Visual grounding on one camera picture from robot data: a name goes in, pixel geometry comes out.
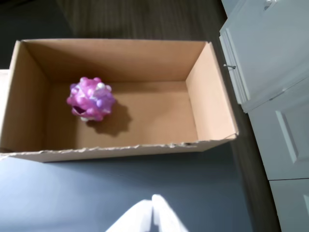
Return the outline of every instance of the pink toy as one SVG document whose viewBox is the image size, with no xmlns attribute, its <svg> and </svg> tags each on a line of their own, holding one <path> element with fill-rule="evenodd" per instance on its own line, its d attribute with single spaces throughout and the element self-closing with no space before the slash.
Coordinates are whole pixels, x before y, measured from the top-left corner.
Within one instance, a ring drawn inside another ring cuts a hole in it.
<svg viewBox="0 0 309 232">
<path fill-rule="evenodd" d="M 111 93 L 112 88 L 103 84 L 98 77 L 82 77 L 80 82 L 72 84 L 70 89 L 67 103 L 72 106 L 72 113 L 85 122 L 101 121 L 105 115 L 111 113 L 112 105 L 116 102 Z"/>
</svg>

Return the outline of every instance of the white cabinet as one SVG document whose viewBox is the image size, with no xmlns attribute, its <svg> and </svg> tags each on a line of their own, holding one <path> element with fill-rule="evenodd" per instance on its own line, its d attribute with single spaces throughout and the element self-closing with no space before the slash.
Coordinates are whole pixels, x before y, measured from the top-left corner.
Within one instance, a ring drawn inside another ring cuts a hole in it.
<svg viewBox="0 0 309 232">
<path fill-rule="evenodd" d="M 309 78 L 249 117 L 268 179 L 309 178 Z"/>
<path fill-rule="evenodd" d="M 240 0 L 220 31 L 233 87 L 245 112 L 309 73 L 309 1 Z"/>
<path fill-rule="evenodd" d="M 309 0 L 265 1 L 239 0 L 220 41 L 281 229 L 309 232 Z"/>
<path fill-rule="evenodd" d="M 282 232 L 309 231 L 309 179 L 270 181 Z"/>
</svg>

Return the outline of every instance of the purple toy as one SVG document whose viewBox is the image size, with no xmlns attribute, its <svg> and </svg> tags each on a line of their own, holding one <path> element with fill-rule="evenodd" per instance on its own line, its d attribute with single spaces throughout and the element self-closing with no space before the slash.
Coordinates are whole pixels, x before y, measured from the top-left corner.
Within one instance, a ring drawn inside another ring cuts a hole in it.
<svg viewBox="0 0 309 232">
<path fill-rule="evenodd" d="M 103 84 L 98 77 L 82 77 L 80 82 L 72 84 L 70 89 L 67 103 L 72 106 L 72 113 L 85 122 L 101 121 L 105 115 L 111 113 L 112 105 L 116 102 L 111 93 L 112 88 Z"/>
</svg>

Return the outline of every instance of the torn cardboard edge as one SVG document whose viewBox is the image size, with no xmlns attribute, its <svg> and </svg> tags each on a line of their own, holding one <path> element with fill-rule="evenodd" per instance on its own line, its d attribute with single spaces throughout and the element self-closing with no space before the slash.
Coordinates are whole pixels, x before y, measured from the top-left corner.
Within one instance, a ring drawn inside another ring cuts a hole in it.
<svg viewBox="0 0 309 232">
<path fill-rule="evenodd" d="M 153 155 L 165 153 L 200 152 L 212 147 L 224 144 L 235 139 L 237 134 L 232 134 L 224 140 L 196 141 L 193 143 L 180 144 L 158 144 L 158 145 L 135 145 L 124 147 L 94 147 L 67 150 L 42 150 L 35 152 L 10 152 L 0 153 L 0 161 L 8 157 L 16 157 L 25 160 L 35 160 L 38 162 L 53 162 L 65 160 L 85 160 L 115 158 L 125 156 Z"/>
</svg>

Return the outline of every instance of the box bottom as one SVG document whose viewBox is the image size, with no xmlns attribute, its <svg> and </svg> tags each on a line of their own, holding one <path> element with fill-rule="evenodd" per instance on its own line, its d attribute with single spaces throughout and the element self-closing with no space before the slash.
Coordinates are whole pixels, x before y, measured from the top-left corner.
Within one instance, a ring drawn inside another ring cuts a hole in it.
<svg viewBox="0 0 309 232">
<path fill-rule="evenodd" d="M 44 149 L 122 147 L 197 141 L 185 82 L 109 83 L 117 103 L 103 121 L 71 114 L 69 83 L 52 84 Z"/>
</svg>

